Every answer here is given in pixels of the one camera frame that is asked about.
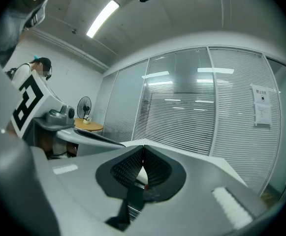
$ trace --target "window blinds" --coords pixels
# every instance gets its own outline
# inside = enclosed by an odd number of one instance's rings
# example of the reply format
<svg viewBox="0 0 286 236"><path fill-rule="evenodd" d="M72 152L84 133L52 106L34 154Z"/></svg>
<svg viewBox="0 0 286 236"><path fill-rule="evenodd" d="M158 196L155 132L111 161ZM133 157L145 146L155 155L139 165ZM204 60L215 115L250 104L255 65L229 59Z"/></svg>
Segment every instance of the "window blinds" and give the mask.
<svg viewBox="0 0 286 236"><path fill-rule="evenodd" d="M216 73L218 126L213 156L219 156L257 193L272 170L280 137L280 107L271 70L261 54L227 48L210 48ZM272 125L254 125L251 84L268 87Z"/></svg>
<svg viewBox="0 0 286 236"><path fill-rule="evenodd" d="M117 72L104 77L101 82L92 116L92 121L95 121L101 125L104 123L105 114L108 108L108 103L116 76Z"/></svg>
<svg viewBox="0 0 286 236"><path fill-rule="evenodd" d="M131 141L146 68L147 61L144 61L118 72L103 125L103 136L116 142Z"/></svg>
<svg viewBox="0 0 286 236"><path fill-rule="evenodd" d="M208 155L215 124L211 67L206 49L150 59L133 139Z"/></svg>

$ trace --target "wooden table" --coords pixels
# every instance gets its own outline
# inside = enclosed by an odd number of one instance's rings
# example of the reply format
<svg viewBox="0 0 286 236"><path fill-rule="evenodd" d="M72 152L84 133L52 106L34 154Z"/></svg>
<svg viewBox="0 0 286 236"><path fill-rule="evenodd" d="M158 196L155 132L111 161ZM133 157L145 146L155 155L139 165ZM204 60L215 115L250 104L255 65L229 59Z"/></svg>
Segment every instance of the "wooden table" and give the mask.
<svg viewBox="0 0 286 236"><path fill-rule="evenodd" d="M99 123L96 123L94 121L91 121L89 124L83 123L84 119L81 118L75 118L75 127L80 129L85 129L88 131L98 131L102 130L103 126Z"/></svg>

